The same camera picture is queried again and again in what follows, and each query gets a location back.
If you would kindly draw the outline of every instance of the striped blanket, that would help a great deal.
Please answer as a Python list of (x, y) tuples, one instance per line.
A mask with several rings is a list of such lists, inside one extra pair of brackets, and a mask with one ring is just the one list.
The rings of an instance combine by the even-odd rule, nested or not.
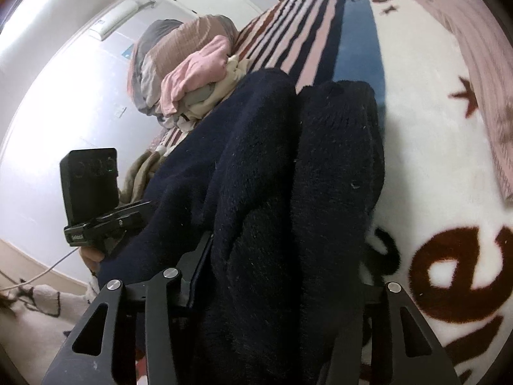
[[(513, 209), (452, 31), (415, 0), (283, 0), (240, 32), (235, 51), (252, 70), (286, 71), (298, 91), (330, 80), (371, 84), (386, 177), (362, 278), (401, 283), (461, 382), (476, 385), (513, 329)], [(185, 136), (172, 129), (162, 143)]]

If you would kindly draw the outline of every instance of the pink fabric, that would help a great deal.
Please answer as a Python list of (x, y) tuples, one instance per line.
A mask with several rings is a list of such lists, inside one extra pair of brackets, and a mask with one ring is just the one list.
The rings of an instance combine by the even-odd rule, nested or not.
[(178, 101), (186, 93), (224, 79), (230, 51), (230, 41), (226, 36), (217, 35), (167, 74), (161, 85), (161, 108), (164, 117), (170, 117), (177, 112)]

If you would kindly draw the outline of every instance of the black metal bracket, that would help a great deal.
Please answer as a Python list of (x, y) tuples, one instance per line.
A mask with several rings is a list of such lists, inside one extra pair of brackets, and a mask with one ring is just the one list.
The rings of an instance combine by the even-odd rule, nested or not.
[(42, 385), (135, 384), (135, 315), (145, 313), (150, 385), (178, 385), (171, 348), (170, 319), (195, 315), (195, 289), (207, 261), (211, 234), (176, 267), (147, 282), (105, 285), (71, 331)]
[[(135, 315), (145, 313), (149, 385), (178, 385), (173, 320), (197, 315), (197, 284), (212, 237), (176, 267), (132, 285), (110, 281), (91, 303), (57, 354), (42, 385), (135, 384)], [(341, 325), (325, 385), (357, 385), (364, 313), (372, 320), (371, 385), (460, 385), (445, 350), (401, 285), (362, 286), (362, 300)]]
[[(401, 285), (364, 285), (363, 295), (373, 332), (370, 385), (460, 385), (437, 336)], [(326, 385), (358, 383), (363, 318), (352, 323), (335, 341)]]
[(120, 238), (127, 230), (142, 229), (155, 211), (151, 201), (136, 201), (104, 214), (92, 221), (67, 226), (64, 236), (70, 246), (94, 246), (105, 254), (115, 247), (107, 239)]

